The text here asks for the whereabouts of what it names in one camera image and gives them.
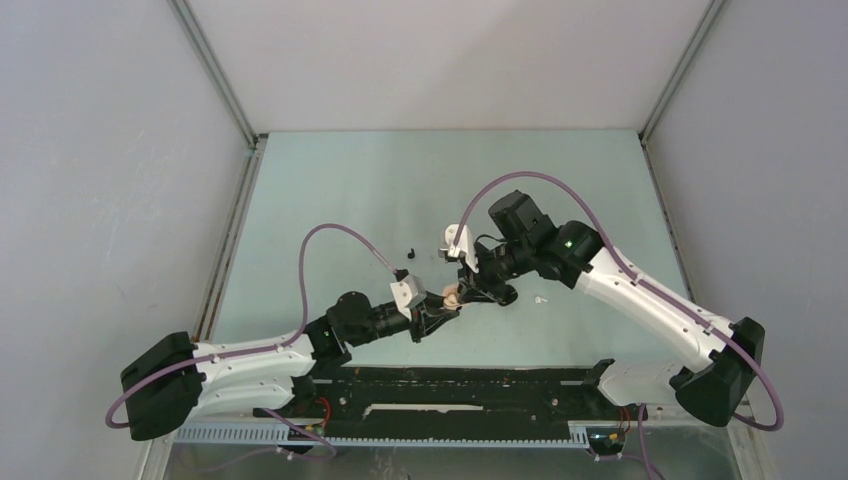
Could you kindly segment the beige earbud charging case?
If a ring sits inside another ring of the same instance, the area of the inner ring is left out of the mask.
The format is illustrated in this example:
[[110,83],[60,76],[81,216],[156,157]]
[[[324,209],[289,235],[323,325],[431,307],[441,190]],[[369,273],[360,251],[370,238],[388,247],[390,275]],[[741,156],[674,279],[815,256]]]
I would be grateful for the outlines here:
[[452,283],[444,287],[442,291],[443,307],[447,310],[458,311],[464,306],[461,301],[460,285]]

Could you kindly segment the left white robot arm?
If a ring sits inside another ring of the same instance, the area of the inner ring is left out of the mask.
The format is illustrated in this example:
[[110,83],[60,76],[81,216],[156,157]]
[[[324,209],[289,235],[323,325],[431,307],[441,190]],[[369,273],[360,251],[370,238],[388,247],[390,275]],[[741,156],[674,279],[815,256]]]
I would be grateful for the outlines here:
[[393,302],[374,306],[348,292],[297,340],[196,343],[187,332],[165,336],[120,374],[128,429],[135,441],[162,437],[186,421],[221,413],[286,410],[304,416],[316,403],[313,377],[339,369],[351,348],[409,332],[419,342],[458,317],[455,295],[427,293],[408,314]]

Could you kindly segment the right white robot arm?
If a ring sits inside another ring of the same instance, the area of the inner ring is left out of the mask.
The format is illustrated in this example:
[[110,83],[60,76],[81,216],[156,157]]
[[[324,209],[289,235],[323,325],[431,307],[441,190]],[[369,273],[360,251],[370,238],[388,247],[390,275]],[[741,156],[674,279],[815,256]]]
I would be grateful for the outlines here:
[[473,240],[466,226],[444,230],[441,252],[461,265],[453,295],[458,303],[507,306],[518,297],[512,280],[528,273],[588,294],[677,356],[665,364],[598,362],[581,392],[588,414],[606,418],[620,406],[677,404],[708,425],[730,422],[756,377],[750,364],[762,358],[765,330],[758,322],[732,322],[655,284],[606,246],[598,230],[578,220],[555,225],[523,192],[502,197],[488,214],[501,234],[493,248]]

